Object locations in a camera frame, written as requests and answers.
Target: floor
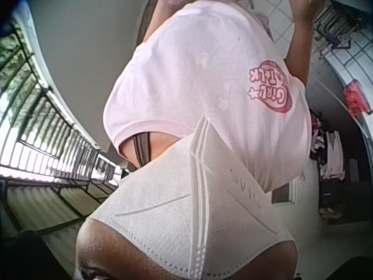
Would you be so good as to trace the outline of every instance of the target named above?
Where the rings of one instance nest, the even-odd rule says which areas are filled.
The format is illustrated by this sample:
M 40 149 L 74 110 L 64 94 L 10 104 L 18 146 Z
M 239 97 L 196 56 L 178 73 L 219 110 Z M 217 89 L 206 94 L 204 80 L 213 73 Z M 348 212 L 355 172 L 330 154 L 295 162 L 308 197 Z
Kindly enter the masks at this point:
M 348 225 L 331 230 L 323 238 L 299 251 L 297 272 L 302 280 L 324 280 L 353 257 L 373 257 L 373 238 L 370 224 Z

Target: red garment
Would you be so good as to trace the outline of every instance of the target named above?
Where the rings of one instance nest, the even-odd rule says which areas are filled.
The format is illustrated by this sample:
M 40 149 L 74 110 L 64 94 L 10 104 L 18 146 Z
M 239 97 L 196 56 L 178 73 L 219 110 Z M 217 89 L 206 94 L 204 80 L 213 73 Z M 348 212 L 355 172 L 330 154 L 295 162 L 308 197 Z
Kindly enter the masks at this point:
M 370 113 L 370 107 L 365 99 L 358 80 L 354 79 L 344 88 L 344 98 L 346 98 L 347 108 L 352 117 L 357 117 L 362 112 Z

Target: gray strap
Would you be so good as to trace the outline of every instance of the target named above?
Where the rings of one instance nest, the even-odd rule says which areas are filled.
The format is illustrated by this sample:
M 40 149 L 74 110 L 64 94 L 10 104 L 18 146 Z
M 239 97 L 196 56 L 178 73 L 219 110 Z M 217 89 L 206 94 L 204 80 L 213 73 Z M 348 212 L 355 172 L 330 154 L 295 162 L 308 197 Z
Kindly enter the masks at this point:
M 136 134 L 133 137 L 135 152 L 140 167 L 147 165 L 152 159 L 150 154 L 150 132 Z

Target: white ceiling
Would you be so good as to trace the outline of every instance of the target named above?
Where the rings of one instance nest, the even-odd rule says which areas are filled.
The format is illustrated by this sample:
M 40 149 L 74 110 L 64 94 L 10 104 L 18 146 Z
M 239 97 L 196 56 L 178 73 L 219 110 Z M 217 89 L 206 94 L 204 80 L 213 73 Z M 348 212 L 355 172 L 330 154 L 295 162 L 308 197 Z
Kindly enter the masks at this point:
M 104 151 L 102 114 L 131 59 L 147 0 L 30 0 L 51 78 L 81 126 Z

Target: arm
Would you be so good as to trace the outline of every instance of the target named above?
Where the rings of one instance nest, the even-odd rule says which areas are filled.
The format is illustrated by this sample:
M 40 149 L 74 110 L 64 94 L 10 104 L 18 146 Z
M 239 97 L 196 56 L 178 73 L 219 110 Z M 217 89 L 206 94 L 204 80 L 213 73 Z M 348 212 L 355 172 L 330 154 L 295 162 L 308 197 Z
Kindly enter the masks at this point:
M 307 84 L 314 38 L 314 19 L 325 0 L 290 0 L 294 18 L 294 34 L 285 59 L 289 72 Z
M 314 38 L 313 26 L 295 24 L 294 35 L 291 40 L 285 64 L 289 72 L 307 84 L 309 64 L 311 61 L 312 39 Z
M 145 33 L 144 42 L 148 41 L 149 37 L 180 9 L 181 4 L 177 3 L 181 2 L 180 0 L 173 1 L 175 3 L 171 2 L 170 0 L 158 0 L 149 27 Z

